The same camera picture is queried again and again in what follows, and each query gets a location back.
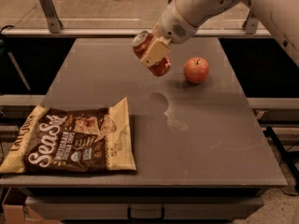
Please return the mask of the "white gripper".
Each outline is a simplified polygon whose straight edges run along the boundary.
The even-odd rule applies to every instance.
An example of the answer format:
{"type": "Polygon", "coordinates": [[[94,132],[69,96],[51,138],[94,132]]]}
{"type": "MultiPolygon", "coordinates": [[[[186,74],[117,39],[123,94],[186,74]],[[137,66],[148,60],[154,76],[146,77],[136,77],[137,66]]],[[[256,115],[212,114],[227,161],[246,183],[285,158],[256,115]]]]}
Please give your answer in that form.
{"type": "Polygon", "coordinates": [[[189,25],[181,16],[175,4],[169,4],[152,29],[156,37],[150,41],[140,62],[152,67],[170,53],[169,43],[181,44],[195,35],[197,28],[189,25]]]}

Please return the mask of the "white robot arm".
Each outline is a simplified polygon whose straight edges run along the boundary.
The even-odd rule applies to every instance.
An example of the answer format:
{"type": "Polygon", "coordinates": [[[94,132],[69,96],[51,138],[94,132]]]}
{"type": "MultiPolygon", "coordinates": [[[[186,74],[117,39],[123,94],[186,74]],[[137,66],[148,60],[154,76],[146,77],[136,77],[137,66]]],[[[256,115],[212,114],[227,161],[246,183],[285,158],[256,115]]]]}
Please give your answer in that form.
{"type": "Polygon", "coordinates": [[[210,18],[242,3],[299,65],[299,0],[172,0],[152,30],[153,40],[140,61],[151,67],[195,35],[210,18]]]}

